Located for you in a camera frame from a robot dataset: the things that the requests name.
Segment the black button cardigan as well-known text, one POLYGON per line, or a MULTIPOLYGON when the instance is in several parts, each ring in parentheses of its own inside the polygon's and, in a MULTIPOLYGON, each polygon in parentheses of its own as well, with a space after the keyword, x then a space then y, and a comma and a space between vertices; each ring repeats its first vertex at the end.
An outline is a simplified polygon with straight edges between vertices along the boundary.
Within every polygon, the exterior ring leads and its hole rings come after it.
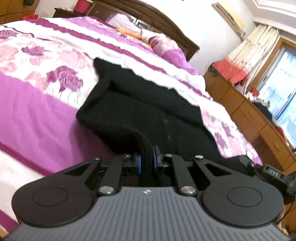
POLYGON ((196 155, 226 164, 212 134, 204 126, 200 108, 174 89, 156 85, 129 69, 96 58, 99 82, 76 114, 114 154, 141 157, 142 183, 153 184, 153 147, 190 161, 196 155))

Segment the low wooden cabinet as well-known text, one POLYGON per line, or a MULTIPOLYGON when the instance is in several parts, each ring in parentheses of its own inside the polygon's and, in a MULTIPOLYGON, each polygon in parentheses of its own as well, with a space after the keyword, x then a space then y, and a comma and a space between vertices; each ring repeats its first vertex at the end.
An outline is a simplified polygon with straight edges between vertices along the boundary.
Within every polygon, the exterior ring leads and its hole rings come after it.
POLYGON ((265 164, 290 174, 295 171, 295 154, 262 112, 220 74, 207 71, 206 90, 222 104, 265 164))

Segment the cream and coral curtain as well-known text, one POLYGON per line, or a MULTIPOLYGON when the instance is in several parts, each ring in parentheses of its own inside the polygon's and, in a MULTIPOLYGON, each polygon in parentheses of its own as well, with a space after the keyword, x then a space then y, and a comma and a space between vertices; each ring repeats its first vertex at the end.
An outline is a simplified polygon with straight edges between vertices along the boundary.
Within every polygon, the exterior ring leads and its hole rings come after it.
POLYGON ((228 56, 211 66, 232 85, 241 85, 246 92, 255 74, 266 62, 280 38, 280 30, 260 24, 228 56))

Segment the pink purple floral bedspread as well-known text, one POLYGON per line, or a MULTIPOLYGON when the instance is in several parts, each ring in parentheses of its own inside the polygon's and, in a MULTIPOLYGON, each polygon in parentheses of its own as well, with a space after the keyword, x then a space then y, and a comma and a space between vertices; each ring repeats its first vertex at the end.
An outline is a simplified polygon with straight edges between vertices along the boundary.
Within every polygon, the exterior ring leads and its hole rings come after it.
POLYGON ((102 140, 76 121, 98 82, 95 58, 175 89, 201 108, 223 157, 247 155, 261 164, 226 109, 206 91, 204 77, 177 68, 145 42, 93 17, 2 24, 1 233, 18 226, 11 199, 21 186, 91 157, 112 156, 102 140))

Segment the purple floral folded quilt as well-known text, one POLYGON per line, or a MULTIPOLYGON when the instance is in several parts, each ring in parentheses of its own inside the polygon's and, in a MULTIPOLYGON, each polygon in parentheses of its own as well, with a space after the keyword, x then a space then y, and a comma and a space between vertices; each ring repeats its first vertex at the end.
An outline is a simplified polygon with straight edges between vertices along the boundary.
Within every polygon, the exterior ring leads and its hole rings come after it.
POLYGON ((141 29, 140 35, 142 37, 142 41, 150 45, 154 53, 169 63, 179 69, 189 72, 191 75, 200 74, 190 63, 188 63, 184 52, 178 44, 174 40, 168 38, 165 34, 141 29))

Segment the red box on floor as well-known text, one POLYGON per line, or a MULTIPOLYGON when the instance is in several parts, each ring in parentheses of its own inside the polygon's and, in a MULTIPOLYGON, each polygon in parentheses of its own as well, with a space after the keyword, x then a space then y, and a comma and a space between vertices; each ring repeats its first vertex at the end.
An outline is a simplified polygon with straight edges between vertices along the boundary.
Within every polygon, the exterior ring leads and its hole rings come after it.
POLYGON ((22 20, 36 20, 38 18, 38 15, 35 14, 29 14, 22 17, 22 20))

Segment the light purple pillow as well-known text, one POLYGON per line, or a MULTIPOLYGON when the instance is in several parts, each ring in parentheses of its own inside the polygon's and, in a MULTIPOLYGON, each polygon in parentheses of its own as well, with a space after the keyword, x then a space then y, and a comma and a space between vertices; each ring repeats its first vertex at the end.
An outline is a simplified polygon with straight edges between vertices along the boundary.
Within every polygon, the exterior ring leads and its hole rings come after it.
POLYGON ((125 14, 114 13, 110 15, 105 22, 114 28, 123 28, 137 34, 140 34, 141 31, 141 29, 134 24, 133 19, 125 14))

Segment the dark wooden nightstand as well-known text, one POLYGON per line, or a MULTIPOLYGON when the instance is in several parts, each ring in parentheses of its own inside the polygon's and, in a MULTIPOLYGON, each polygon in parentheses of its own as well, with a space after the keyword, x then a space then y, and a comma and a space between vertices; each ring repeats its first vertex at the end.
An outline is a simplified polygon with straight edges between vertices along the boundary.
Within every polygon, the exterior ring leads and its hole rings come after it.
POLYGON ((83 15, 61 8, 55 8, 55 13, 53 14, 53 18, 74 18, 79 16, 83 15))

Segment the dark wooden headboard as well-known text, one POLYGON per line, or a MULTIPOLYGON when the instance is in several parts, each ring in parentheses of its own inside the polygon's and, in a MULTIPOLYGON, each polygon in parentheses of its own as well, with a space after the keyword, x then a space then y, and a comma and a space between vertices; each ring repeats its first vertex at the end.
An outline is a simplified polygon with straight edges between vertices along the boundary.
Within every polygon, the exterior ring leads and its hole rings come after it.
POLYGON ((189 61, 199 51, 199 46, 187 38, 179 27, 165 14, 143 1, 94 1, 88 14, 105 21, 114 13, 125 14, 135 20, 138 27, 163 33, 177 42, 189 61))

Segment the red plastic bucket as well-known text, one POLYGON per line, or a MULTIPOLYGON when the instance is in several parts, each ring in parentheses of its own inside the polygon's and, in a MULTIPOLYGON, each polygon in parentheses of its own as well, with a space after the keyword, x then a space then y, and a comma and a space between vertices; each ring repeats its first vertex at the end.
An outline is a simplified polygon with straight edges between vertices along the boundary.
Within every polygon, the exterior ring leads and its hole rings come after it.
POLYGON ((74 12, 83 15, 92 4, 92 0, 78 0, 75 5, 74 12))

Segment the wooden wardrobe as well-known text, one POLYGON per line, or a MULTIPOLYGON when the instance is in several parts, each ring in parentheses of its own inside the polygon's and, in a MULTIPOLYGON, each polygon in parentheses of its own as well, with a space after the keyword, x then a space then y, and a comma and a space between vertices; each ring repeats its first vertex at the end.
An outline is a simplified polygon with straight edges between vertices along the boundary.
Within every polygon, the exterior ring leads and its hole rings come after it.
POLYGON ((23 17, 33 15, 39 0, 0 0, 1 24, 22 20, 23 17))

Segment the white wall air conditioner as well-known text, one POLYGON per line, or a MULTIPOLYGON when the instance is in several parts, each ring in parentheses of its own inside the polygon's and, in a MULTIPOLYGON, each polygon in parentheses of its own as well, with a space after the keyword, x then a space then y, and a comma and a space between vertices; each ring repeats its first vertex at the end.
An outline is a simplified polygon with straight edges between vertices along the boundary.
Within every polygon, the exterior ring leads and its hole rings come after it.
POLYGON ((231 8, 226 8, 221 3, 213 3, 212 7, 219 13, 220 16, 227 22, 227 24, 234 30, 241 42, 245 37, 245 23, 231 8))

